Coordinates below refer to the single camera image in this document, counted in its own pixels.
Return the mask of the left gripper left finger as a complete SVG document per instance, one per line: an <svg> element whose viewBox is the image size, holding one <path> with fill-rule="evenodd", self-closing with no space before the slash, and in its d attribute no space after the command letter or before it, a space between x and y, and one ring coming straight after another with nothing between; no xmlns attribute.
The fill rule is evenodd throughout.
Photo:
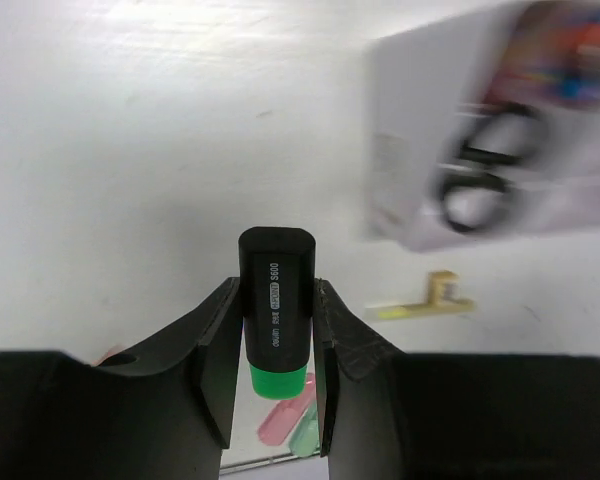
<svg viewBox="0 0 600 480"><path fill-rule="evenodd" d="M0 479L215 479L240 356L239 282L102 364L0 351Z"/></svg>

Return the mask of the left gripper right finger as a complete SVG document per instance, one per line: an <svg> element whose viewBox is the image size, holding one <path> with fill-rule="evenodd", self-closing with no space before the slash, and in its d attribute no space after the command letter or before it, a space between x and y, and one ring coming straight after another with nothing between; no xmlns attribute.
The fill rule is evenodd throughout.
<svg viewBox="0 0 600 480"><path fill-rule="evenodd" d="M600 358L406 353L317 280L320 453L333 479L600 479Z"/></svg>

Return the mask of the yellow highlighter pen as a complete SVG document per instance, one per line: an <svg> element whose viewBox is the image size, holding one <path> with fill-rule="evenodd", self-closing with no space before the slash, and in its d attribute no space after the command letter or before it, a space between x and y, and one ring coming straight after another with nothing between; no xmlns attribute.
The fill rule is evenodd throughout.
<svg viewBox="0 0 600 480"><path fill-rule="evenodd" d="M467 313L474 311L475 308L476 303L470 299L460 299L442 303L424 302L383 305L367 308L365 310L365 318L370 321L391 321Z"/></svg>

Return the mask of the small wooden sharpener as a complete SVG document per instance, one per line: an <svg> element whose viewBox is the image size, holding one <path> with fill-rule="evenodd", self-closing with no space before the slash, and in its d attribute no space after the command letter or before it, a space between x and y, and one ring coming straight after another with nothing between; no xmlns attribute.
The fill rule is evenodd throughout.
<svg viewBox="0 0 600 480"><path fill-rule="evenodd" d="M457 306L462 303L457 295L458 275L448 271L428 274L426 305L435 308Z"/></svg>

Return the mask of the green capped black marker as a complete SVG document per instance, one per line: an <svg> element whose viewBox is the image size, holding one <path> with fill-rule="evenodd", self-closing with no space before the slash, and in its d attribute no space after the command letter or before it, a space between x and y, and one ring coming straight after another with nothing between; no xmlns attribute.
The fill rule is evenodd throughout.
<svg viewBox="0 0 600 480"><path fill-rule="evenodd" d="M247 360L255 393L298 396L310 356L314 237L300 228L252 227L238 240Z"/></svg>

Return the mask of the black handled scissors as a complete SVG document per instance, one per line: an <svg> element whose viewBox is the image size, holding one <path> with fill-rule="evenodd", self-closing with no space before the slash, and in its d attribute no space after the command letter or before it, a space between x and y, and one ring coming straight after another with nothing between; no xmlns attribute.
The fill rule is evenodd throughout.
<svg viewBox="0 0 600 480"><path fill-rule="evenodd" d="M507 118L521 118L527 132L519 148L513 153L478 148L474 142L497 122ZM517 205L515 184L499 176L504 167L520 167L538 157L547 146L550 126L546 117L536 108L507 101L497 105L474 121L472 128L452 149L454 161L436 180L435 199L441 219L454 232L462 235L481 234L503 226ZM457 220L448 205L449 198L461 190L488 190L497 195L490 210L480 221L466 224Z"/></svg>

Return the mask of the pink tube of pencils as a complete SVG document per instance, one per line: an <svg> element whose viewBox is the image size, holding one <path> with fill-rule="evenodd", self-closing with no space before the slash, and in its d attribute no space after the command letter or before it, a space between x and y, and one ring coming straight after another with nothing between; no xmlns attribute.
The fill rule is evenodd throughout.
<svg viewBox="0 0 600 480"><path fill-rule="evenodd" d="M600 108L600 1L531 1L511 16L481 98Z"/></svg>

